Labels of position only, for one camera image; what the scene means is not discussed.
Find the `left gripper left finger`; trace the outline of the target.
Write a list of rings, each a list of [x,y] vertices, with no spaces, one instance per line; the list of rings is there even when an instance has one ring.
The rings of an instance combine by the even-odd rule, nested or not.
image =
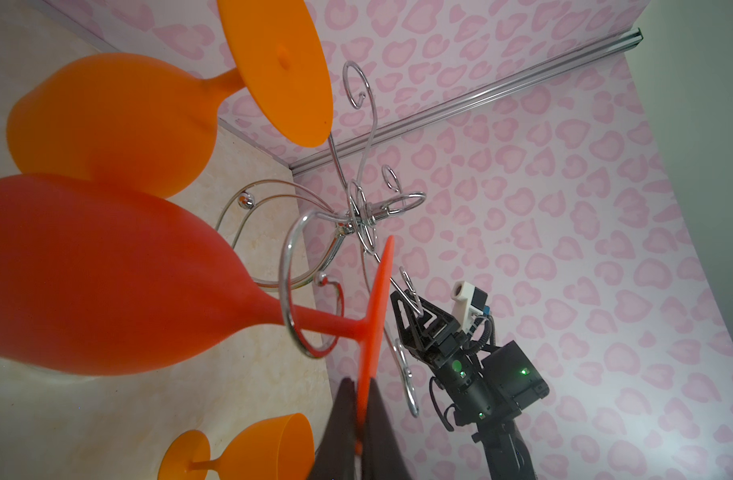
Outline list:
[[[346,378],[340,382],[324,430],[324,437],[308,480],[354,480],[356,468],[356,387]]]

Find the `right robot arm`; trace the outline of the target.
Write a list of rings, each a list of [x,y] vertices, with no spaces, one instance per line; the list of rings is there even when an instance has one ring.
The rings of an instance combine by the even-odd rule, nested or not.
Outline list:
[[[547,397],[550,387],[516,342],[495,344],[486,292],[460,282],[453,299],[453,313],[424,298],[418,312],[410,290],[393,292],[401,341],[433,372],[430,394],[439,388],[452,400],[447,410],[432,401],[446,430],[476,426],[472,440],[484,447],[490,478],[535,479],[531,454],[515,419]]]

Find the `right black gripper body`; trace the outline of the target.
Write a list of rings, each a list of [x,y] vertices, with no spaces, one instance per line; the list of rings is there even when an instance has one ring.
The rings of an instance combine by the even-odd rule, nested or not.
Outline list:
[[[466,330],[450,314],[427,311],[417,317],[410,311],[402,320],[402,340],[440,384],[472,384],[482,377],[477,355],[493,347],[493,318],[488,311],[475,315]]]

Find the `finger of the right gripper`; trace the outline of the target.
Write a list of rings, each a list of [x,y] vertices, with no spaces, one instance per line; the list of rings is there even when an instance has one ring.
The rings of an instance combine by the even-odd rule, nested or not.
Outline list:
[[[412,354],[453,354],[454,317],[422,298],[418,316],[401,292],[391,294],[400,338]]]

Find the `orange wine glass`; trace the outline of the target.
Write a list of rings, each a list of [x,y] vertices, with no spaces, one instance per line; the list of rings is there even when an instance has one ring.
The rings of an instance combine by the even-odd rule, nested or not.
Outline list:
[[[218,108],[240,90],[290,142],[323,144],[332,86],[306,4],[222,1],[218,14],[236,65],[214,78],[144,55],[102,53],[38,84],[6,124],[18,169],[168,198],[200,176],[216,144]]]
[[[295,413],[256,422],[214,459],[206,434],[188,430],[168,448],[160,479],[306,479],[314,465],[314,434],[306,416]]]

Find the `red wine glass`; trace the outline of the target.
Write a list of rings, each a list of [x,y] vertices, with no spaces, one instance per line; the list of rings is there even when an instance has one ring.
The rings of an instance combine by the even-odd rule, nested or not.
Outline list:
[[[156,196],[72,178],[0,179],[0,357],[87,376],[162,369],[254,325],[362,347],[365,434],[390,297],[387,245],[366,316],[296,307],[260,289],[226,240]]]

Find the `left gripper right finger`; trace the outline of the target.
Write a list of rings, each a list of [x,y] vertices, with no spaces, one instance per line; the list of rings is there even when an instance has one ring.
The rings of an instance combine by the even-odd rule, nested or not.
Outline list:
[[[376,380],[371,380],[362,432],[362,479],[411,480]]]

